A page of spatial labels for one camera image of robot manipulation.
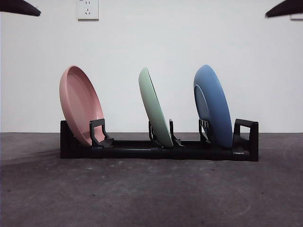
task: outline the black plastic clip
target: black plastic clip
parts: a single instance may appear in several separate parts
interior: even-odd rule
[[[212,137],[212,134],[211,134],[210,123],[208,121],[199,119],[199,134],[200,134],[200,142],[206,145],[207,147],[209,147],[211,144],[210,138]]]
[[[250,137],[245,139],[240,135],[240,126],[250,128]],[[257,162],[259,160],[259,123],[236,119],[233,130],[232,149],[247,150],[250,153],[250,161]]]
[[[148,121],[148,135],[149,135],[151,141],[153,141],[158,146],[162,147],[162,145],[158,142],[158,138],[152,129],[152,125],[151,125],[150,121]]]
[[[172,121],[172,119],[169,120],[169,130],[170,130],[171,140],[172,140],[173,145],[180,147],[180,148],[184,147],[181,144],[181,140],[177,139],[177,137],[174,135],[174,122]]]
[[[95,128],[101,126],[102,132],[105,136],[104,140],[99,142],[97,138],[95,137]],[[98,119],[93,120],[89,122],[89,135],[92,141],[92,147],[103,147],[103,148],[111,148],[112,143],[114,142],[114,138],[110,138],[109,135],[105,131],[105,120],[104,119]]]

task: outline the pink plate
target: pink plate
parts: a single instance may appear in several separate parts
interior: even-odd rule
[[[103,112],[97,93],[86,74],[70,66],[60,80],[60,101],[66,122],[74,136],[85,146],[91,146],[89,122],[102,119]],[[101,127],[95,128],[98,141],[104,140]]]

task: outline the green plate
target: green plate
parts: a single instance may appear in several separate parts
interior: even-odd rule
[[[172,148],[173,143],[171,135],[165,122],[164,115],[147,68],[144,68],[140,72],[139,86],[148,119],[158,142],[165,147]]]

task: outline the blue plate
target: blue plate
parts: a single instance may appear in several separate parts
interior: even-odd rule
[[[195,75],[194,93],[199,118],[211,125],[208,139],[225,148],[232,147],[232,122],[220,81],[209,65],[202,66]]]

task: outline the dish rack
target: dish rack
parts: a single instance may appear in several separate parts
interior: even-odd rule
[[[105,135],[98,141],[94,129],[102,127]],[[240,126],[250,128],[249,139],[240,135]],[[83,146],[73,135],[66,121],[61,121],[60,158],[145,158],[145,159],[205,159],[258,161],[258,122],[236,119],[231,148],[223,148],[211,143],[202,128],[211,137],[212,130],[208,121],[199,119],[200,140],[189,141],[177,139],[174,135],[173,121],[169,120],[173,148],[160,145],[149,123],[150,140],[114,140],[105,129],[105,119],[89,122],[91,147]]]

